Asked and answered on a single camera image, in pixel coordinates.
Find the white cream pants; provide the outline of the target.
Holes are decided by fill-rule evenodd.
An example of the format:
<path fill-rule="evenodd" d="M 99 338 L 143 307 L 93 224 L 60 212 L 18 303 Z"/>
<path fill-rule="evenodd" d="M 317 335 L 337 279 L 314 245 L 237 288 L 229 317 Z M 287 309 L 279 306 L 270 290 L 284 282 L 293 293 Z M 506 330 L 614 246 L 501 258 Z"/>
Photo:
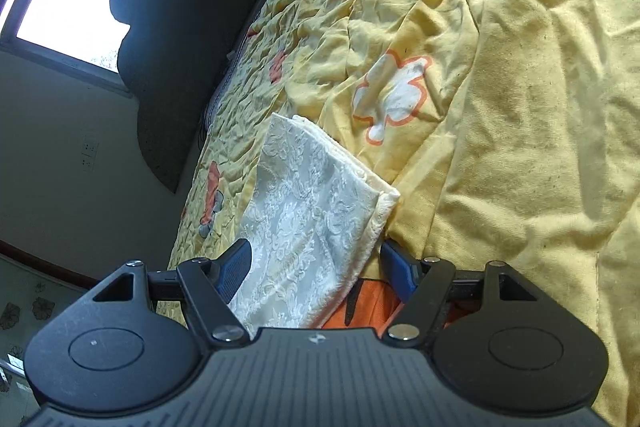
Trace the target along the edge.
<path fill-rule="evenodd" d="M 252 264 L 231 311 L 250 335 L 323 325 L 359 279 L 399 199 L 316 124 L 272 115 L 239 226 Z"/>

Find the glass wardrobe sliding door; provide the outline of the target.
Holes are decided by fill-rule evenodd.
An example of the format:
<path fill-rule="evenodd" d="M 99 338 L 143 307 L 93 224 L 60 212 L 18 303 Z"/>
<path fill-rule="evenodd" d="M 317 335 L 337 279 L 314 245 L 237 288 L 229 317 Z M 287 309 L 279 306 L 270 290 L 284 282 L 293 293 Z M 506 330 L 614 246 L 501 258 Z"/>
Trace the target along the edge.
<path fill-rule="evenodd" d="M 1 362 L 23 369 L 29 341 L 82 291 L 1 258 Z M 38 411 L 24 378 L 1 367 L 1 425 L 21 426 Z"/>

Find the yellow floral bed quilt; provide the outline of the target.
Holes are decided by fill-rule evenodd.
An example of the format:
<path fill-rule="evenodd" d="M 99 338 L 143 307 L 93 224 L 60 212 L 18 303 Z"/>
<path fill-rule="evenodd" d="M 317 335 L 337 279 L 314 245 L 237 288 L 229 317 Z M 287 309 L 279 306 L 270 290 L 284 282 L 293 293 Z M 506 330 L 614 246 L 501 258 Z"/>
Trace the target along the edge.
<path fill-rule="evenodd" d="M 170 260 L 234 239 L 272 114 L 400 193 L 385 233 L 501 259 L 608 349 L 596 404 L 639 421 L 639 0 L 267 0 L 209 127 Z"/>

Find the dark scalloped headboard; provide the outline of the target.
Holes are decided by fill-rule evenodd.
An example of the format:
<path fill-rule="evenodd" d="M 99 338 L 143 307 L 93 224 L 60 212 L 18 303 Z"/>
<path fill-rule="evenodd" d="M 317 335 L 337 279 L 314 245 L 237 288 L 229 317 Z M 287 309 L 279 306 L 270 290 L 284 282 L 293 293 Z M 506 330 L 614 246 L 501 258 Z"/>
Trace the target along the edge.
<path fill-rule="evenodd" d="M 177 191 L 194 134 L 257 0 L 110 0 L 129 29 L 118 75 L 139 103 L 140 152 L 155 178 Z"/>

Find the white wall socket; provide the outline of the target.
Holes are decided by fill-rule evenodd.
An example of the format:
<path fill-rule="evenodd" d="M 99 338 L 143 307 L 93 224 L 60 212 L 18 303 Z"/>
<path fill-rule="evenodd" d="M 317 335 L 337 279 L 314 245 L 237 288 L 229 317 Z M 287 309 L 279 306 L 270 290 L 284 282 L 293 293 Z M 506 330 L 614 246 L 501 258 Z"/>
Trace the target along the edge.
<path fill-rule="evenodd" d="M 85 171 L 92 171 L 94 165 L 96 165 L 96 156 L 98 156 L 98 150 L 100 143 L 93 139 L 85 139 L 81 144 L 80 150 L 80 165 Z"/>

